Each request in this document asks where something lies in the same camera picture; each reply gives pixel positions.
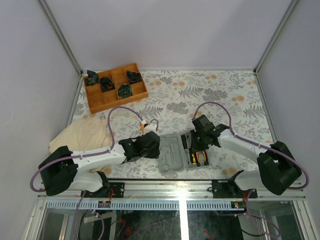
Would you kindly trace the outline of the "long yellow black screwdriver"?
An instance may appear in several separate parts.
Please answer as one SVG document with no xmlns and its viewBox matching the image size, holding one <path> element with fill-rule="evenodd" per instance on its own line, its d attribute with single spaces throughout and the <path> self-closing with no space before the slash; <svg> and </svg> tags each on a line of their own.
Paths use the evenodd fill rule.
<svg viewBox="0 0 320 240">
<path fill-rule="evenodd" d="M 188 150 L 187 138 L 185 135 L 181 135 L 182 146 L 185 151 Z"/>
</svg>

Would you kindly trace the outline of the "short yellow black screwdriver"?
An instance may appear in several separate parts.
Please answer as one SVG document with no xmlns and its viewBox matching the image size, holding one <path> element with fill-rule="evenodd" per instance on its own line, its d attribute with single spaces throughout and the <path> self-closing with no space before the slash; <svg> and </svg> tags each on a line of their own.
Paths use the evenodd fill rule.
<svg viewBox="0 0 320 240">
<path fill-rule="evenodd" d="M 189 157 L 190 157 L 190 162 L 192 165 L 198 164 L 198 158 L 197 158 L 196 151 L 192 148 L 189 149 Z"/>
</svg>

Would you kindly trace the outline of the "orange black pliers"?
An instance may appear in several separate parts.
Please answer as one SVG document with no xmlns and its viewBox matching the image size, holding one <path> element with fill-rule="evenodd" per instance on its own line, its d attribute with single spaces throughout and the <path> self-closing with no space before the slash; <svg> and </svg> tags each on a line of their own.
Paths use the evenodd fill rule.
<svg viewBox="0 0 320 240">
<path fill-rule="evenodd" d="M 206 151 L 197 151 L 196 152 L 196 165 L 200 167 L 201 165 L 208 166 L 208 156 Z"/>
</svg>

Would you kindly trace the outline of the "grey plastic tool case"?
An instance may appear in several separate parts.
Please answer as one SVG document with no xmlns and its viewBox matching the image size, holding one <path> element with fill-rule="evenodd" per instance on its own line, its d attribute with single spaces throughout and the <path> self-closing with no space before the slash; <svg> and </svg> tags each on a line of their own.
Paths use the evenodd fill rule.
<svg viewBox="0 0 320 240">
<path fill-rule="evenodd" d="M 186 136 L 188 150 L 185 151 L 182 144 L 181 135 Z M 191 133 L 167 134 L 160 136 L 160 155 L 157 159 L 158 170 L 161 174 L 171 174 L 183 170 L 196 170 L 208 168 L 211 160 L 208 157 L 208 165 L 192 165 L 190 161 L 189 148 L 191 147 Z"/>
</svg>

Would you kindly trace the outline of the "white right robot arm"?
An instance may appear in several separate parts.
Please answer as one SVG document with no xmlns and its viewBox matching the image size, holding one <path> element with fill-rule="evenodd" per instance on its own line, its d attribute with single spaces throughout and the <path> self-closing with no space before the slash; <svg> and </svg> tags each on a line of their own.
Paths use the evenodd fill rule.
<svg viewBox="0 0 320 240">
<path fill-rule="evenodd" d="M 191 151 L 203 152 L 215 146 L 231 150 L 257 164 L 257 170 L 239 170 L 227 180 L 228 192 L 233 197 L 260 188 L 280 196 L 302 175 L 301 168 L 294 163 L 291 152 L 281 141 L 264 146 L 236 134 L 230 126 L 214 125 L 204 114 L 193 118 L 192 124 Z"/>
</svg>

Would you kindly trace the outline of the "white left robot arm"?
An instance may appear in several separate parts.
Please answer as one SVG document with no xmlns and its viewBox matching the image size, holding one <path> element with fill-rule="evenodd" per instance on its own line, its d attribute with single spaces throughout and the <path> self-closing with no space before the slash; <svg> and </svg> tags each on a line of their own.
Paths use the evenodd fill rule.
<svg viewBox="0 0 320 240">
<path fill-rule="evenodd" d="M 56 196 L 67 190 L 81 190 L 86 198 L 112 196 L 112 187 L 102 167 L 136 162 L 141 158 L 157 159 L 160 137 L 156 120 L 142 122 L 142 135 L 120 140 L 111 147 L 88 151 L 70 151 L 61 146 L 38 167 L 43 191 Z"/>
</svg>

